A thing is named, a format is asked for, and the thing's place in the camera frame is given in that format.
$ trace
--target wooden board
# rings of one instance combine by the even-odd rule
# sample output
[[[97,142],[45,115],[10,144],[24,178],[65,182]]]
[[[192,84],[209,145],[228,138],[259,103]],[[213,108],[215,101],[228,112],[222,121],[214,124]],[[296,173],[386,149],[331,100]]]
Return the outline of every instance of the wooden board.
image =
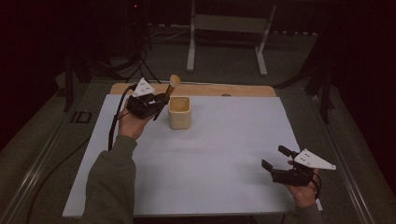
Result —
[[[131,83],[116,83],[113,85],[110,94],[123,94]],[[155,94],[165,92],[168,84],[150,83],[155,88]],[[176,87],[172,95],[188,96],[221,96],[229,94],[231,96],[260,96],[275,97],[276,93],[270,86],[240,86],[223,84],[181,84]]]

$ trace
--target wooden cup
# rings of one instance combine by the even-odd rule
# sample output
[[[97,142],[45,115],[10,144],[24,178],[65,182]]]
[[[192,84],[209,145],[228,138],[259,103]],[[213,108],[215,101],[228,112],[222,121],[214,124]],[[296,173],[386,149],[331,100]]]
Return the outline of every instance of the wooden cup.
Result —
[[[169,127],[189,129],[191,126],[191,100],[189,97],[171,97],[168,106]]]

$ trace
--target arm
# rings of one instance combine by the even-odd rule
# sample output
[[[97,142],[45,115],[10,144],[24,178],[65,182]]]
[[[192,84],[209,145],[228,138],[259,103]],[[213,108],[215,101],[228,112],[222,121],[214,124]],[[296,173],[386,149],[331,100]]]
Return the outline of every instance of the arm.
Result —
[[[132,160],[136,139],[152,118],[138,119],[124,107],[119,135],[110,151],[103,151],[90,170],[85,209],[80,223],[133,223],[134,177]]]
[[[299,224],[324,224],[316,203],[316,188],[313,183],[309,183],[306,187],[285,186],[293,196],[296,204],[295,208],[299,215]]]

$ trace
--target white paper sheet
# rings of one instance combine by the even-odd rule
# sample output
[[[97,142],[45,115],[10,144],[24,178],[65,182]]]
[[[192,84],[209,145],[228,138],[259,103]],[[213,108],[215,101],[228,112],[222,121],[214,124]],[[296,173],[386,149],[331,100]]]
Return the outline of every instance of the white paper sheet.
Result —
[[[120,95],[108,95],[64,209],[82,215],[88,172],[106,150]],[[186,216],[274,213],[293,200],[261,167],[289,169],[279,145],[299,151],[277,97],[191,97],[191,127],[172,130],[167,107],[148,123],[134,151],[135,215]]]

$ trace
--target white tag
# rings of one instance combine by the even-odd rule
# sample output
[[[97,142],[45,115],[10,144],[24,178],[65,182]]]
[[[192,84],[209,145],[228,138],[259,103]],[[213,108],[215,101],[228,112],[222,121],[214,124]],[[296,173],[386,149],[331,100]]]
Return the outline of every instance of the white tag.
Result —
[[[300,163],[301,165],[310,167],[310,168],[319,168],[326,170],[335,170],[335,165],[323,160],[321,157],[315,155],[314,153],[304,149],[294,161]]]
[[[137,87],[134,90],[134,94],[132,94],[133,97],[139,97],[139,96],[144,96],[144,95],[149,95],[155,92],[155,89],[152,88],[149,83],[142,77],[137,83]]]

